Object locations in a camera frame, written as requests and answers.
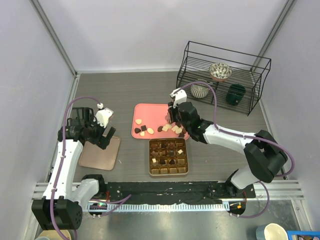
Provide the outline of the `gold chocolate box with tray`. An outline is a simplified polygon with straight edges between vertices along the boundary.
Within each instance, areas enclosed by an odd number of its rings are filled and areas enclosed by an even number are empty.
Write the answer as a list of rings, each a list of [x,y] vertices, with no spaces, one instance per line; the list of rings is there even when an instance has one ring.
[[[154,138],[148,143],[148,171],[153,177],[183,176],[189,172],[186,140],[178,138]]]

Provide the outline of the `metal tongs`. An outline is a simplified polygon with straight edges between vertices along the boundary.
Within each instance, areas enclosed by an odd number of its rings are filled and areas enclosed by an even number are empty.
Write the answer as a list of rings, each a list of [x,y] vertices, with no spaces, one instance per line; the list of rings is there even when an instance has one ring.
[[[165,120],[168,124],[171,124],[172,123],[172,120],[171,120],[171,115],[170,113],[167,113],[166,116],[165,116]]]

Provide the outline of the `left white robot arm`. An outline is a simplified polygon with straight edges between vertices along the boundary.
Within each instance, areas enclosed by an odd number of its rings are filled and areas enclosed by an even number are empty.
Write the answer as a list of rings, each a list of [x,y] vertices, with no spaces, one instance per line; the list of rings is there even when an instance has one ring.
[[[76,167],[85,143],[105,150],[115,133],[105,129],[114,112],[98,106],[97,112],[89,107],[76,107],[77,117],[68,117],[58,131],[58,154],[49,183],[40,199],[33,201],[31,210],[40,227],[47,230],[77,230],[83,211],[92,198],[102,199],[107,185],[100,174],[85,175],[73,189]]]

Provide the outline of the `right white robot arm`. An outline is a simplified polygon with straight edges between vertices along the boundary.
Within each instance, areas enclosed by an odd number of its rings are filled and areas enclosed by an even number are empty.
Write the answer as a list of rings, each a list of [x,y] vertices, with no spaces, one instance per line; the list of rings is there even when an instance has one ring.
[[[224,183],[230,197],[238,197],[253,183],[272,182],[288,160],[283,148],[267,131],[241,133],[221,127],[215,121],[201,118],[191,102],[169,108],[169,112],[172,120],[181,123],[189,138],[195,140],[187,144],[186,156],[188,169],[198,177],[212,175],[212,179],[221,180],[214,163],[232,159],[231,151],[246,158],[244,168],[230,168],[231,175]]]

